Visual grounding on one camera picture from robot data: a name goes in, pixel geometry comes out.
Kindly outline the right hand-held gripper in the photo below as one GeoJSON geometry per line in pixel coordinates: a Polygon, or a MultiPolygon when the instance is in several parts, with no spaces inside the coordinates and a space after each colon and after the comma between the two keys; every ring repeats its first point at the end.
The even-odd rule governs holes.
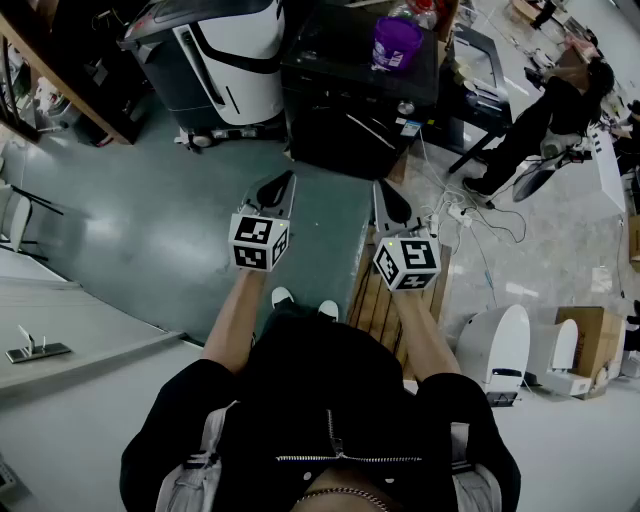
{"type": "Polygon", "coordinates": [[[430,286],[441,272],[440,246],[414,211],[410,197],[395,182],[373,183],[375,252],[373,265],[389,291],[430,286]]]}

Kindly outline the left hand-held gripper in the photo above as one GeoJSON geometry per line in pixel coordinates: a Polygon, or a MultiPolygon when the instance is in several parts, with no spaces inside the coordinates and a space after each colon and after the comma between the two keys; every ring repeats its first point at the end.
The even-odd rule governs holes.
{"type": "Polygon", "coordinates": [[[297,178],[292,170],[255,182],[231,217],[228,243],[238,268],[271,272],[289,248],[297,178]]]}

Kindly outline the person's left forearm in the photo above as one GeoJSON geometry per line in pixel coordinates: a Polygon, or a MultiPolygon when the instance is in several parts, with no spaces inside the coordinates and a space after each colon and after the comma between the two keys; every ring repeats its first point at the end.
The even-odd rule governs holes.
{"type": "Polygon", "coordinates": [[[245,367],[265,281],[265,273],[247,269],[239,272],[204,345],[203,359],[214,361],[233,374],[245,367]]]}

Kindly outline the person's right forearm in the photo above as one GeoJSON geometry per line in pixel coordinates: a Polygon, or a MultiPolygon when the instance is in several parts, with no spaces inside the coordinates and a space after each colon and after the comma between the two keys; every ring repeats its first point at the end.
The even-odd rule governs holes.
{"type": "Polygon", "coordinates": [[[459,364],[418,291],[396,291],[408,361],[417,381],[437,374],[460,374],[459,364]]]}

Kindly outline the cardboard box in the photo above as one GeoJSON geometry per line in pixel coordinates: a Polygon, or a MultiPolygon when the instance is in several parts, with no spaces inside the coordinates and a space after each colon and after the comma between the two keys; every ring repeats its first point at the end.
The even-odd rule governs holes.
{"type": "Polygon", "coordinates": [[[578,399],[602,396],[610,382],[620,376],[625,339],[625,320],[595,306],[560,307],[556,321],[573,320],[578,329],[570,373],[589,380],[578,399]]]}

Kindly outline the wooden pallet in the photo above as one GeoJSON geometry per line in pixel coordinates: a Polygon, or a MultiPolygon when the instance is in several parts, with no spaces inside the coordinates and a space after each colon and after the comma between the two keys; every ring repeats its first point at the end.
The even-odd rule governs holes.
{"type": "MultiPolygon", "coordinates": [[[[347,311],[347,324],[367,332],[382,344],[402,365],[403,378],[415,381],[397,308],[391,292],[373,265],[374,233],[375,228],[369,226],[364,239],[354,293],[347,311]]],[[[450,297],[452,248],[442,245],[440,258],[443,270],[434,283],[421,292],[421,300],[436,323],[442,327],[450,297]]]]}

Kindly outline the white plastic floor part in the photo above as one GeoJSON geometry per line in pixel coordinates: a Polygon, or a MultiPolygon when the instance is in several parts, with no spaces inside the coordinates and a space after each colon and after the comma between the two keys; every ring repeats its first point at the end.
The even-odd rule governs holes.
{"type": "Polygon", "coordinates": [[[214,141],[209,136],[195,135],[183,130],[174,138],[174,143],[184,146],[193,153],[199,153],[202,149],[214,146],[214,141]]]}

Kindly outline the person's black trousers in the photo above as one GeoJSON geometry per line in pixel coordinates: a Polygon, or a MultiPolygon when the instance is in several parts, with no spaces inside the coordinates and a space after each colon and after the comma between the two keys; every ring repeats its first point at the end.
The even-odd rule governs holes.
{"type": "Polygon", "coordinates": [[[271,313],[266,317],[258,336],[266,334],[270,328],[275,327],[277,324],[292,319],[312,319],[334,322],[324,315],[319,315],[318,307],[313,308],[295,302],[281,303],[276,308],[273,308],[271,313]]]}

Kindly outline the white and black washing machine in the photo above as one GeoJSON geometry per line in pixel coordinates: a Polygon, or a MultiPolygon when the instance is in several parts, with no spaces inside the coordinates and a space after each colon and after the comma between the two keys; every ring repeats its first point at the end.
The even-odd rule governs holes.
{"type": "Polygon", "coordinates": [[[283,0],[150,0],[119,42],[181,130],[229,139],[283,133],[283,0]]]}

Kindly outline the black front-loading washing machine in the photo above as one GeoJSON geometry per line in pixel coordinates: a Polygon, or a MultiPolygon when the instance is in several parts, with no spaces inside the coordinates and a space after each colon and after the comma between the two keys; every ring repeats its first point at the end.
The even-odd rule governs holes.
{"type": "Polygon", "coordinates": [[[424,39],[409,66],[373,65],[374,27],[383,16],[320,4],[302,26],[281,64],[290,156],[353,177],[388,176],[433,113],[438,100],[437,37],[424,39]],[[295,118],[292,90],[325,90],[347,111],[295,118]]]}

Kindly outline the purple plastic bucket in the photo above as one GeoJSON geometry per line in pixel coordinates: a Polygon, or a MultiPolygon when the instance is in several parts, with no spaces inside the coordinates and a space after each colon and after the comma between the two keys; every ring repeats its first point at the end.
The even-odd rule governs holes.
{"type": "Polygon", "coordinates": [[[421,28],[408,19],[381,17],[374,27],[373,65],[386,71],[406,69],[424,39],[421,28]]]}

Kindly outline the large white rounded appliance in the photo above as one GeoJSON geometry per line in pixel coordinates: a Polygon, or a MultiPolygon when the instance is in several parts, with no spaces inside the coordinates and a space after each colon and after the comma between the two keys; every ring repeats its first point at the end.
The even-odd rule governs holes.
{"type": "Polygon", "coordinates": [[[461,372],[482,389],[491,407],[510,407],[524,380],[530,322],[519,304],[485,311],[465,325],[456,346],[461,372]]]}

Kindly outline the person's black jacket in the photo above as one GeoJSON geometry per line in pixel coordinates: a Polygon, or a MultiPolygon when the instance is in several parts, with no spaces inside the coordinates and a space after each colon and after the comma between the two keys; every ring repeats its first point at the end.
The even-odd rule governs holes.
{"type": "Polygon", "coordinates": [[[459,512],[451,427],[469,428],[467,458],[489,473],[503,512],[516,512],[521,474],[481,388],[441,373],[403,384],[395,357],[344,324],[272,325],[233,374],[200,359],[159,391],[121,459],[127,512],[154,512],[163,480],[201,449],[207,417],[225,415],[210,512],[289,512],[328,468],[359,471],[404,512],[459,512]]]}

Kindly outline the clear bottle with red cap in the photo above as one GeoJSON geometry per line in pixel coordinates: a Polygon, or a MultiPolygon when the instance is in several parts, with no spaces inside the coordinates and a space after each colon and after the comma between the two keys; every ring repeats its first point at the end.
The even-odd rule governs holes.
{"type": "Polygon", "coordinates": [[[433,30],[439,21],[436,0],[404,0],[398,15],[427,30],[433,30]]]}

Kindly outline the small white rounded appliance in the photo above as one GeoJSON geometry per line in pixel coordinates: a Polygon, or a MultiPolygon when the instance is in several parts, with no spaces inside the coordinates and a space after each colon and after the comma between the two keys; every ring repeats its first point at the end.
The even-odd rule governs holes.
{"type": "Polygon", "coordinates": [[[586,394],[591,379],[572,373],[577,342],[578,326],[572,319],[554,325],[531,323],[526,376],[554,393],[586,394]]]}

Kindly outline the grey door panel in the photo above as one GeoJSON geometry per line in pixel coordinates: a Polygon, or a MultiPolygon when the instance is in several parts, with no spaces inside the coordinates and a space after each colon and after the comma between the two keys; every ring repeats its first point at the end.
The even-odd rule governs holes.
{"type": "Polygon", "coordinates": [[[180,340],[66,281],[28,256],[0,250],[0,403],[35,386],[79,371],[146,355],[180,340]],[[41,345],[63,343],[72,352],[11,364],[5,353],[27,345],[18,326],[41,345]]]}

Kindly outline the black frame table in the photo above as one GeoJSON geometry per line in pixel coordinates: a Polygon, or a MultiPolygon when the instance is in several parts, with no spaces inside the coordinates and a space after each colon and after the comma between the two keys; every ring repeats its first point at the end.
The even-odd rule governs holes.
{"type": "Polygon", "coordinates": [[[443,147],[459,155],[456,173],[512,127],[502,65],[494,41],[461,23],[440,69],[438,111],[444,116],[443,147]]]}

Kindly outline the black frame folding chair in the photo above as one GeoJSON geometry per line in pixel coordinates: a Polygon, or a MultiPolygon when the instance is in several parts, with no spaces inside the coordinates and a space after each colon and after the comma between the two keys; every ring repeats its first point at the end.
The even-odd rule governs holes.
{"type": "Polygon", "coordinates": [[[22,249],[23,245],[36,245],[24,238],[32,216],[33,205],[39,205],[58,215],[64,213],[44,198],[33,195],[11,184],[0,185],[0,250],[46,262],[48,258],[22,249]]]}

